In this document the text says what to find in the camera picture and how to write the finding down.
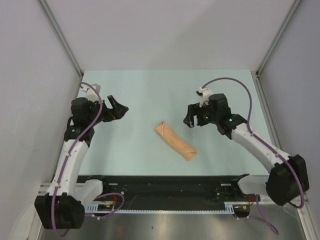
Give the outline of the orange cloth napkin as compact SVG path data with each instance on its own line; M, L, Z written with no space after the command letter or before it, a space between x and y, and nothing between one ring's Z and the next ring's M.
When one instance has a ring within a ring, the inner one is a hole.
M197 150L180 138L165 121L161 121L155 128L155 131L171 148L187 161L190 161L197 154Z

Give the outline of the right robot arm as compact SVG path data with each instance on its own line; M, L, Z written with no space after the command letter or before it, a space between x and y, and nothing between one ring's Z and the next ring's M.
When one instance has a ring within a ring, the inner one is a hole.
M309 190L306 161L299 154L291 156L259 137L249 127L249 120L233 114L223 93L213 94L207 88L196 91L201 100L187 107L183 122L189 128L213 124L218 132L235 141L251 153L267 170L265 190L279 205L291 203Z

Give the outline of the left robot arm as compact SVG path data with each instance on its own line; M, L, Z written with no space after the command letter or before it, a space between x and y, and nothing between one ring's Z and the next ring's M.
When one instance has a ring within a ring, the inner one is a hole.
M47 230L79 229L85 219L85 211L97 197L105 200L111 188L101 180L86 180L76 189L82 162L95 134L94 126L103 122L120 120L129 111L112 95L104 100L78 97L71 102L71 117L68 119L63 138L62 152L54 178L44 195L34 201L35 209L43 227Z

